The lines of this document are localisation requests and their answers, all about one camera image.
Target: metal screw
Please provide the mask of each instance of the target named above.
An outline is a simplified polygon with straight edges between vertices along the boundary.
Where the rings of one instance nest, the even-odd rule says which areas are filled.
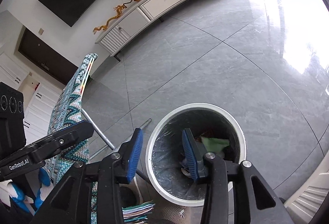
[[[208,159],[214,159],[215,158],[215,154],[214,153],[206,153],[206,157]]]
[[[251,162],[248,161],[248,160],[245,160],[245,161],[242,162],[242,165],[246,168],[250,168],[251,167]]]
[[[76,161],[74,164],[75,168],[81,168],[83,166],[83,162],[82,161]]]
[[[112,158],[112,159],[119,159],[120,156],[121,156],[121,155],[120,155],[119,153],[112,153],[112,154],[111,154],[111,158]]]

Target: white trash can rim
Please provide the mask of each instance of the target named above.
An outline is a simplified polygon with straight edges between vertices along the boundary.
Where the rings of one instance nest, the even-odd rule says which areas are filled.
[[[177,197],[171,195],[158,183],[156,176],[154,174],[153,168],[152,168],[152,150],[153,150],[155,140],[157,139],[157,136],[159,135],[160,131],[168,123],[168,121],[170,121],[172,118],[174,118],[175,116],[177,116],[181,113],[191,111],[191,110],[213,111],[213,112],[221,114],[231,123],[231,125],[233,126],[233,128],[237,134],[237,139],[238,139],[238,143],[240,146],[239,163],[241,163],[243,160],[246,159],[246,148],[247,147],[246,147],[246,140],[244,138],[243,131],[242,131],[241,127],[239,126],[238,122],[227,111],[225,111],[224,109],[222,109],[216,105],[213,105],[213,104],[191,103],[191,104],[183,105],[183,106],[171,111],[157,124],[157,126],[153,130],[153,132],[150,136],[150,139],[148,141],[147,148],[146,148],[146,156],[145,156],[147,175],[150,178],[150,181],[151,181],[153,187],[163,198],[165,198],[169,202],[172,202],[174,204],[181,205],[181,206],[199,207],[199,206],[203,206],[204,199],[202,199],[202,200],[184,200],[184,199],[180,199],[180,198],[177,198]],[[233,184],[232,184],[232,182],[230,182],[228,184],[228,190],[230,190],[232,188],[233,188]]]

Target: gray tile floor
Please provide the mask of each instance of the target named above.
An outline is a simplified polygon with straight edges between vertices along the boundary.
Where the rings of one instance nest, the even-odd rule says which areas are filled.
[[[189,0],[126,46],[120,63],[98,68],[83,108],[115,145],[152,118],[146,173],[148,138],[167,113],[220,106],[240,124],[247,159],[287,199],[329,149],[328,20],[321,0]],[[91,154],[104,145],[89,143]]]

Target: metal pole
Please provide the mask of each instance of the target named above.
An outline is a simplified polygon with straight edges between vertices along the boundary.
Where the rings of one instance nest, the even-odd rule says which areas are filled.
[[[81,112],[82,112],[82,114],[86,117],[86,119],[88,120],[88,121],[90,121],[92,124],[93,124],[93,127],[94,127],[94,129],[95,129],[95,131],[97,132],[97,134],[103,139],[103,137],[102,137],[102,135],[105,137],[105,135],[101,132],[101,130],[96,126],[96,124],[94,123],[94,121],[90,118],[90,116],[86,113],[86,111],[85,110],[83,110],[82,108],[81,108]],[[144,129],[148,124],[150,124],[151,123],[151,121],[152,121],[152,119],[151,118],[149,118],[149,119],[147,119],[147,121],[145,121],[139,128],[140,129]],[[131,136],[129,136],[127,139],[125,139],[121,144],[123,144],[124,142],[127,142],[127,141],[130,141],[131,140],[131,137],[132,137],[133,135],[131,135]],[[119,150],[119,148],[120,148],[120,146],[118,146],[118,147],[111,147],[111,146],[109,146],[111,149],[112,149],[112,151],[111,151],[111,153],[114,153],[114,152],[117,152],[118,150]],[[90,160],[91,159],[93,159],[96,155],[98,155],[100,152],[102,152],[102,151],[104,151],[106,148],[108,147],[108,145],[104,145],[102,148],[100,148],[96,153],[94,153],[91,157],[90,157]],[[143,174],[143,172],[141,172],[139,169],[136,169],[136,174],[137,175],[139,175],[143,180],[145,180],[147,183],[149,183],[149,184],[151,184],[151,181],[150,181],[150,179],[148,178],[148,176],[146,176],[146,175],[144,175]]]
[[[93,125],[95,131],[102,138],[102,140],[106,143],[106,145],[113,150],[115,148],[115,146],[113,145],[113,143],[110,142],[108,138],[106,138],[106,136],[103,134],[103,132],[101,132],[101,130],[97,127],[97,125],[95,124],[95,122],[90,118],[90,116],[87,114],[87,112],[83,108],[81,108],[81,113]]]
[[[140,128],[140,129],[144,129],[148,124],[151,123],[151,121],[152,121],[151,118],[147,119],[147,121],[145,121],[145,122],[144,122],[139,128]],[[130,136],[129,136],[127,139],[125,139],[121,144],[123,144],[124,142],[130,141],[130,139],[131,139],[132,136],[133,136],[133,135],[130,135]],[[118,147],[115,147],[115,148],[111,148],[111,147],[110,147],[110,148],[112,149],[112,151],[111,151],[109,154],[117,152],[117,151],[119,150],[121,144],[120,144]],[[99,153],[101,153],[102,151],[104,151],[106,148],[107,148],[107,145],[104,145],[104,146],[103,146],[102,148],[100,148],[97,152],[95,152],[95,153],[90,157],[90,159],[93,159],[96,155],[98,155]]]

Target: blue rubber glove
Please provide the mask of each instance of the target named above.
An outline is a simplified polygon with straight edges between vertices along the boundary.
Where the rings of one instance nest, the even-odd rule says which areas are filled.
[[[39,209],[39,207],[46,200],[47,196],[54,188],[48,173],[43,168],[40,168],[38,177],[39,181],[41,182],[41,188],[39,189],[36,200],[34,201],[37,209]]]
[[[23,191],[13,182],[8,182],[7,191],[9,196],[20,208],[22,208],[25,212],[30,213],[27,204],[33,203],[31,197],[26,196]]]
[[[38,180],[41,183],[41,188],[37,192],[37,197],[35,201],[31,197],[26,196],[23,191],[13,182],[9,182],[7,184],[7,191],[9,196],[13,199],[13,201],[22,208],[25,212],[32,212],[32,207],[28,204],[33,204],[37,209],[40,208],[42,203],[47,198],[48,194],[54,188],[48,173],[43,169],[39,169]]]

